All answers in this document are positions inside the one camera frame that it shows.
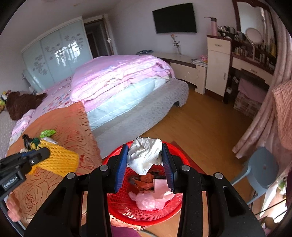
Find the person's left hand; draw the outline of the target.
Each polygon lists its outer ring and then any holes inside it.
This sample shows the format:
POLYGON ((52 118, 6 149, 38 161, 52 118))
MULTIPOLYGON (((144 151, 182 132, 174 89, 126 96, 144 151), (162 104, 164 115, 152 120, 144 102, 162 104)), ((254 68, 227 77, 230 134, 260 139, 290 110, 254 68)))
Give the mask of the person's left hand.
POLYGON ((20 208, 20 202, 16 198, 14 192, 11 192, 6 200, 6 206, 8 208, 7 214, 9 218, 13 222, 18 222, 21 219, 21 208, 20 208))

